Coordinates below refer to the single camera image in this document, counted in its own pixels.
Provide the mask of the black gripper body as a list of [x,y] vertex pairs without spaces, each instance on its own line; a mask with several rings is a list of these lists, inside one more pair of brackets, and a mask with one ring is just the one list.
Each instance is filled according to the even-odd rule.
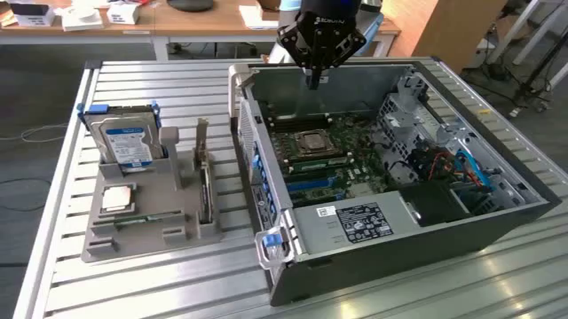
[[302,1],[294,18],[302,37],[310,38],[317,29],[328,27],[338,30],[341,35],[352,33],[358,9],[360,1],[356,0]]

